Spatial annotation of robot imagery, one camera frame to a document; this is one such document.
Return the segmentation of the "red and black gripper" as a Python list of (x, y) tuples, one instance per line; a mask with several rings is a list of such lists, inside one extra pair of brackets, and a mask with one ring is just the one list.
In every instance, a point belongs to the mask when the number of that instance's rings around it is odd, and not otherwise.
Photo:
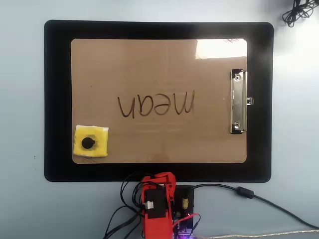
[(169, 218), (172, 220), (172, 205), (174, 204), (174, 193), (176, 178), (171, 172), (162, 172), (155, 175), (146, 175), (142, 179), (142, 191), (149, 189), (164, 189), (168, 203)]

